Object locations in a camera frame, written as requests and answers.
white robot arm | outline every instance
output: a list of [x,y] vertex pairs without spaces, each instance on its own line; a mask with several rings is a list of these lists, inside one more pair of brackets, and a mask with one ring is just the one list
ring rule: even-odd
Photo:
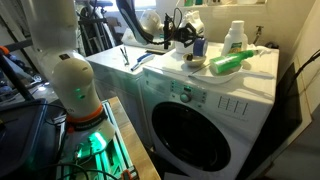
[[78,27],[74,1],[23,0],[21,3],[40,71],[67,109],[69,133],[77,134],[68,146],[85,141],[98,129],[104,129],[103,136],[111,140],[115,130],[109,121],[104,121],[107,117],[95,90],[92,67],[74,51]]

control panel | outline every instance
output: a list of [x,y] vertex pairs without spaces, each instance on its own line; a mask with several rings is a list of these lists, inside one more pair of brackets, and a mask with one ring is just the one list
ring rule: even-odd
[[192,100],[204,104],[207,98],[207,92],[203,89],[182,84],[176,80],[171,81],[170,92],[180,95],[180,100],[184,103]]

wire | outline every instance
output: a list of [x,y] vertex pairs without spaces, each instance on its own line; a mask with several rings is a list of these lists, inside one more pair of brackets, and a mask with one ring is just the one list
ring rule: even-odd
[[79,165],[76,165],[76,164],[72,164],[72,163],[51,164],[51,165],[49,165],[49,166],[46,166],[46,167],[43,167],[43,168],[40,168],[40,169],[36,170],[36,172],[43,171],[43,170],[46,170],[46,169],[51,169],[51,168],[54,168],[54,167],[60,167],[60,166],[61,166],[61,167],[64,167],[64,166],[75,167],[75,168],[77,168],[77,169],[80,170],[80,171],[78,171],[78,172],[83,172],[83,174],[84,174],[85,177],[86,177],[86,180],[89,180],[89,175],[88,175],[87,171],[86,171],[83,167],[81,167],[81,166],[79,166]]
[[316,60],[318,57],[320,56],[320,49],[318,51],[316,51],[310,58],[307,62],[305,62],[299,69],[298,71],[294,74],[294,76],[292,77],[292,80],[290,82],[290,85],[288,87],[288,90],[286,92],[286,95],[289,94],[295,80],[297,79],[297,77],[301,74],[301,72],[303,71],[303,69],[305,67],[307,67],[308,64],[310,64],[311,62],[313,62],[314,60]]
[[64,145],[65,145],[66,139],[67,139],[67,128],[68,128],[68,124],[66,123],[65,130],[64,130],[64,133],[63,133],[63,136],[61,139],[60,147],[58,149],[57,156],[55,159],[55,163],[59,162],[60,157],[62,155],[62,151],[63,151]]
[[102,174],[104,174],[104,175],[106,175],[106,176],[111,177],[112,179],[117,180],[117,178],[116,178],[115,176],[113,176],[112,174],[109,174],[109,173],[107,173],[107,172],[105,172],[105,171],[102,171],[102,170],[99,170],[99,169],[88,169],[88,170],[86,170],[86,171],[87,171],[87,172],[98,172],[98,173],[102,173]]

white appliance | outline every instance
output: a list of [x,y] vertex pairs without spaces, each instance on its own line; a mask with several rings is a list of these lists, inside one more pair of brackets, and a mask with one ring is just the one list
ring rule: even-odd
[[200,68],[168,52],[143,68],[143,105],[155,151],[194,179],[236,178],[273,106],[278,50],[243,63],[273,79],[239,74],[223,84],[191,79],[209,75],[209,59],[222,44],[209,43]]
[[133,72],[130,70],[137,63],[137,58],[144,55],[146,50],[133,46],[125,47],[129,65],[125,65],[125,59],[120,50],[122,48],[124,51],[123,45],[86,57],[86,59],[94,70],[99,98],[105,100],[118,96],[141,142],[146,147],[150,147],[152,142],[146,124],[140,90],[142,66],[144,65],[142,64]]

detergent bottle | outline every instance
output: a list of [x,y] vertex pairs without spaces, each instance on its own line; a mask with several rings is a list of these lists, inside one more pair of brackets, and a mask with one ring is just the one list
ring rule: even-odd
[[241,61],[259,54],[259,50],[246,50],[238,53],[227,54],[226,56],[220,56],[210,59],[210,65],[213,70],[219,74],[223,71],[240,65]]
[[232,21],[228,34],[224,39],[221,56],[247,50],[248,37],[244,34],[244,21]]
[[[187,23],[190,23],[196,29],[197,35],[204,36],[204,24],[200,19],[199,11],[186,11],[179,28],[185,27]],[[175,41],[176,52],[180,54],[192,53],[193,46],[194,44],[184,47],[183,43]]]

